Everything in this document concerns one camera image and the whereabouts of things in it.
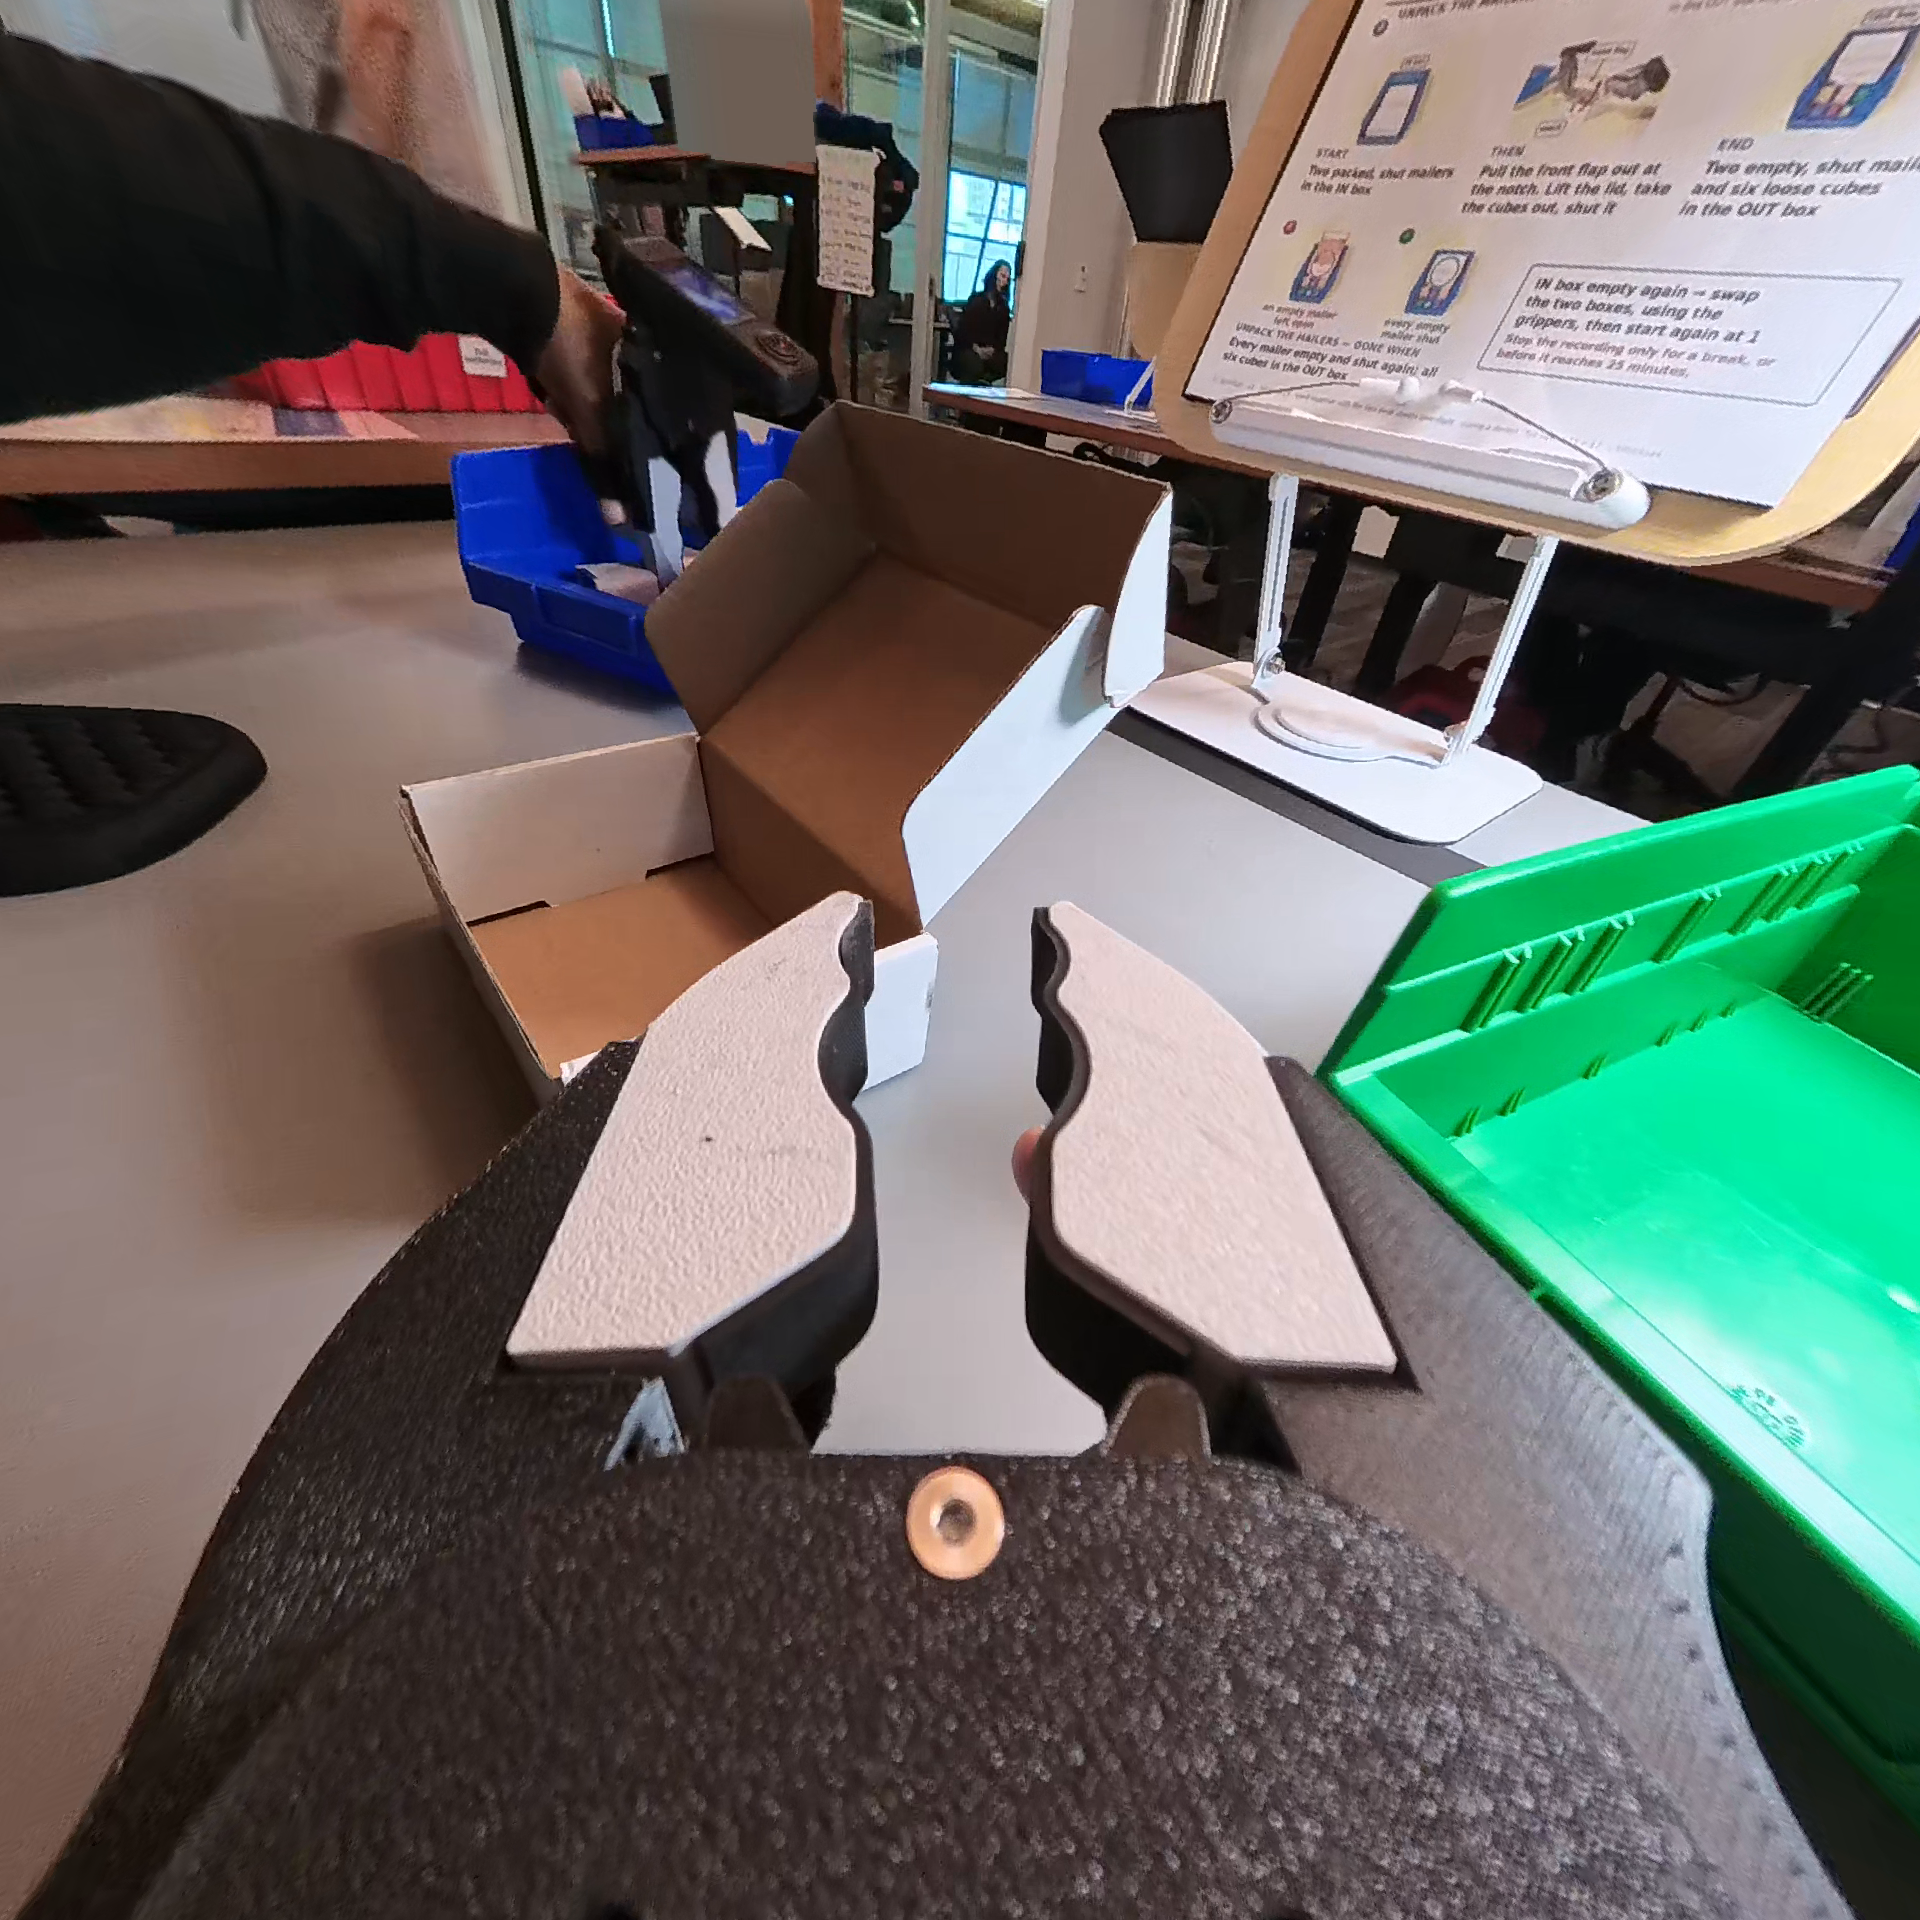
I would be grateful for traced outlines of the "wooden table under crate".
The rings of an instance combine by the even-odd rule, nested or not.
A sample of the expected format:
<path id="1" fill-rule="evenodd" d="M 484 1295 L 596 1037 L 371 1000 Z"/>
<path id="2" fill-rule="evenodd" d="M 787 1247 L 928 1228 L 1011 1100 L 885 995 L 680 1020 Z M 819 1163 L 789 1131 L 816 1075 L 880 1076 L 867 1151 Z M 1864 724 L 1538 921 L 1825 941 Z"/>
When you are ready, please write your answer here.
<path id="1" fill-rule="evenodd" d="M 554 447 L 547 415 L 302 415 L 225 399 L 147 401 L 3 428 L 5 496 L 442 487 L 452 458 Z"/>

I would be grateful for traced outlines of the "red backpack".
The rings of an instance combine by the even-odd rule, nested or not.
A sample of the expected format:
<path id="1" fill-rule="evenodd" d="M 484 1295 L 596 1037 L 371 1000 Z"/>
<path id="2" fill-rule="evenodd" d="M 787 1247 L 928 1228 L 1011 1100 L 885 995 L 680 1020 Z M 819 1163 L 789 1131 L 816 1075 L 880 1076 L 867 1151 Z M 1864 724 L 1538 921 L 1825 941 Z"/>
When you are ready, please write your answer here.
<path id="1" fill-rule="evenodd" d="M 1473 716 L 1491 660 L 1491 656 L 1465 656 L 1458 663 L 1419 665 L 1392 685 L 1385 705 L 1428 730 L 1458 727 Z M 1546 735 L 1546 714 L 1532 699 L 1522 668 L 1514 665 L 1480 746 L 1529 761 L 1542 747 Z"/>

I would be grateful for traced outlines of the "black monitor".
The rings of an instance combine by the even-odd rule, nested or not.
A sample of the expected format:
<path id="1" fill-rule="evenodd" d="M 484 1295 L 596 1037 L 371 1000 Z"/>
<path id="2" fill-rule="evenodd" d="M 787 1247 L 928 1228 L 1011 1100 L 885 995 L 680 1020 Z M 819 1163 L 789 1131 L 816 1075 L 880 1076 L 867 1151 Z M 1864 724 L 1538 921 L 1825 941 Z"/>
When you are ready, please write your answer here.
<path id="1" fill-rule="evenodd" d="M 1145 248 L 1201 248 L 1233 181 L 1228 104 L 1115 108 L 1102 119 L 1097 138 L 1134 240 Z"/>

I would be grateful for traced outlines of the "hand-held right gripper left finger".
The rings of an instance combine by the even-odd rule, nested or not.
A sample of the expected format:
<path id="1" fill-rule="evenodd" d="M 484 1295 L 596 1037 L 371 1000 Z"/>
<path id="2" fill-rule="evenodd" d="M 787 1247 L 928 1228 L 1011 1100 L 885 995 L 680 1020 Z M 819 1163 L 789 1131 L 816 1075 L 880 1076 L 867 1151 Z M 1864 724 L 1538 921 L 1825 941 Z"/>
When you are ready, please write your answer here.
<path id="1" fill-rule="evenodd" d="M 508 1336 L 524 1370 L 716 1354 L 872 1187 L 874 907 L 827 896 L 650 1025 Z"/>

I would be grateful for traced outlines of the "person's left hand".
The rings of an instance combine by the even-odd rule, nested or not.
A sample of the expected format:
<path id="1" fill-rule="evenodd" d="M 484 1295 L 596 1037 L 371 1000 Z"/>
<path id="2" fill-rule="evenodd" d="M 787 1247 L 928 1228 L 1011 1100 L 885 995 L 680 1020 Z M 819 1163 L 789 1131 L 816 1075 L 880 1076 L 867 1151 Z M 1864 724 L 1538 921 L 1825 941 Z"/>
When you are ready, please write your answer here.
<path id="1" fill-rule="evenodd" d="M 528 372 L 545 409 L 585 460 L 608 456 L 622 309 L 573 271 L 557 268 L 561 306 Z"/>

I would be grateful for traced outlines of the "grey desk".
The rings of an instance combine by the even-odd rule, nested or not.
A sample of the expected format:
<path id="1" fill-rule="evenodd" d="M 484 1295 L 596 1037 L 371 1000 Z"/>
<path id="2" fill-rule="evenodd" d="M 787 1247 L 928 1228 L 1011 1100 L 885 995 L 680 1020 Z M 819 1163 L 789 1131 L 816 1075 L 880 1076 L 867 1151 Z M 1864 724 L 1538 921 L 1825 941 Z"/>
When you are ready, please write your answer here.
<path id="1" fill-rule="evenodd" d="M 11 545 L 8 701 L 219 716 L 217 833 L 5 903 L 3 1901 L 73 1833 L 260 1433 L 347 1306 L 532 1111 L 405 836 L 403 784 L 685 719 L 536 668 L 446 524 Z M 1069 1453 L 1025 1330 L 1011 1148 L 1042 1116 L 1029 924 L 1069 900 L 1316 1066 L 1428 884 L 1618 833 L 1548 787 L 1405 849 L 1115 722 L 936 919 L 924 1066 L 862 1100 L 880 1307 L 829 1450 Z"/>

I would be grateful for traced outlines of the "person's left forearm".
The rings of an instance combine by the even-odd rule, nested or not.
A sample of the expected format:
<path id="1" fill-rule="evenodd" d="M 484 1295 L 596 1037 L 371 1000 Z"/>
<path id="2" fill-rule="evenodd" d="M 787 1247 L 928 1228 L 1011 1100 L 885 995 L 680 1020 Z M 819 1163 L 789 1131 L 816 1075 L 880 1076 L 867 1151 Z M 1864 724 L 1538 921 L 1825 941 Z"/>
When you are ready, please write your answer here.
<path id="1" fill-rule="evenodd" d="M 557 260 L 333 136 L 5 35 L 3 421 L 472 335 L 528 377 Z"/>

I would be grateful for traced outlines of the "wooden board document stand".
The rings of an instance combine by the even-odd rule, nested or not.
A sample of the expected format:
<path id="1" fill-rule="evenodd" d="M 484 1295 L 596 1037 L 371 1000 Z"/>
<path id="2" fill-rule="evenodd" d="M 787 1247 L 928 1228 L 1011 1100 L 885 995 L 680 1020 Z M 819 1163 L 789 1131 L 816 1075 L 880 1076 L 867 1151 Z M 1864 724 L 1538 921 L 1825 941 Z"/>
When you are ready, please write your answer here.
<path id="1" fill-rule="evenodd" d="M 1272 417 L 1253 401 L 1189 401 L 1185 380 L 1228 289 L 1236 248 L 1251 237 L 1260 195 L 1273 183 L 1324 63 L 1355 7 L 1307 5 L 1296 21 L 1156 351 L 1161 429 L 1186 452 L 1236 452 L 1269 479 L 1273 520 L 1253 660 L 1163 679 L 1136 697 L 1136 708 L 1364 826 L 1413 843 L 1444 845 L 1541 788 L 1534 772 L 1480 740 L 1562 553 L 1589 547 L 1610 559 L 1715 564 L 1777 553 L 1820 532 L 1888 479 L 1916 443 L 1916 347 L 1835 428 L 1812 467 L 1774 508 L 1645 490 L 1581 451 L 1548 458 L 1507 443 L 1458 448 L 1348 424 Z M 1444 515 L 1498 537 L 1532 537 L 1480 699 L 1462 724 L 1424 727 L 1285 665 L 1282 592 L 1304 487 L 1372 498 L 1389 511 Z"/>

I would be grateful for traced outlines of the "red plastic crate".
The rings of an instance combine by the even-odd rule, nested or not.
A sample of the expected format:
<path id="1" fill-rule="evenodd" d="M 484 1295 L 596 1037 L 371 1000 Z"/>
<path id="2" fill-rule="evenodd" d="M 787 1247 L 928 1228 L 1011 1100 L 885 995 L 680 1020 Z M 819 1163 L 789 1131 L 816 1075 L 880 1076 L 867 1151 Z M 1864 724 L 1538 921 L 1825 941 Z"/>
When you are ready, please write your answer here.
<path id="1" fill-rule="evenodd" d="M 323 359 L 278 359 L 232 377 L 240 401 L 304 415 L 536 417 L 515 362 L 472 335 L 427 335 L 409 351 L 353 343 Z"/>

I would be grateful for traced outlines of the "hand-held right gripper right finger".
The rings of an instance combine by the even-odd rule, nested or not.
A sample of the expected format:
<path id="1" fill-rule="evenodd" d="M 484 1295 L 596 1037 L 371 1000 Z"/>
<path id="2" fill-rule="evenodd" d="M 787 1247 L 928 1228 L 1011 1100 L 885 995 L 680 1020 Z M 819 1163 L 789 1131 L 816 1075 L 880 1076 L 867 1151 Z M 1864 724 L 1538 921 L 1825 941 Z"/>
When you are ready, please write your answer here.
<path id="1" fill-rule="evenodd" d="M 1038 907 L 1038 1272 L 1226 1379 L 1389 1379 L 1401 1355 L 1261 1044 L 1077 903 Z"/>

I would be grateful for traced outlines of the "green plastic bin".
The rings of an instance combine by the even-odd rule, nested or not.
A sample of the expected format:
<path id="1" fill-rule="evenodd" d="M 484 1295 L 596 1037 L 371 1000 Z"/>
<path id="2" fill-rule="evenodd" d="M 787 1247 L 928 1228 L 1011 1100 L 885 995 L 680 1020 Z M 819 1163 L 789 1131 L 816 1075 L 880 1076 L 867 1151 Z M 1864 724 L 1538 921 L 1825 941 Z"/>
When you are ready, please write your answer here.
<path id="1" fill-rule="evenodd" d="M 1322 1076 L 1709 1476 L 1720 1616 L 1916 1817 L 1916 770 L 1438 882 Z"/>

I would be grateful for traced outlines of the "white paper sign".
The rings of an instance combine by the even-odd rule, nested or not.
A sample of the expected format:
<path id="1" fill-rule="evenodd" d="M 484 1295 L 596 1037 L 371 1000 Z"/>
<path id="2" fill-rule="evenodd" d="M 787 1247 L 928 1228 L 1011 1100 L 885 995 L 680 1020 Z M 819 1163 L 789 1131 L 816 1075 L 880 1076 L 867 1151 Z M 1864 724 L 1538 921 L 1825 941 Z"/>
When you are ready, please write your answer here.
<path id="1" fill-rule="evenodd" d="M 878 242 L 875 149 L 816 145 L 816 284 L 856 299 L 875 292 Z"/>

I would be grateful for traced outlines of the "printed instruction sheet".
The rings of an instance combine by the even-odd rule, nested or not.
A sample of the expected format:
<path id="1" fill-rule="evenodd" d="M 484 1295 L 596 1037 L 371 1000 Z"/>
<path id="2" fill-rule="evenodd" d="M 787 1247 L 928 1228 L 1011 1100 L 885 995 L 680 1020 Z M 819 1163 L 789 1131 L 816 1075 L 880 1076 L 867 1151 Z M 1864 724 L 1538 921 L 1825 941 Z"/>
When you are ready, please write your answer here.
<path id="1" fill-rule="evenodd" d="M 1358 5 L 1185 395 L 1774 508 L 1917 313 L 1916 5 Z"/>

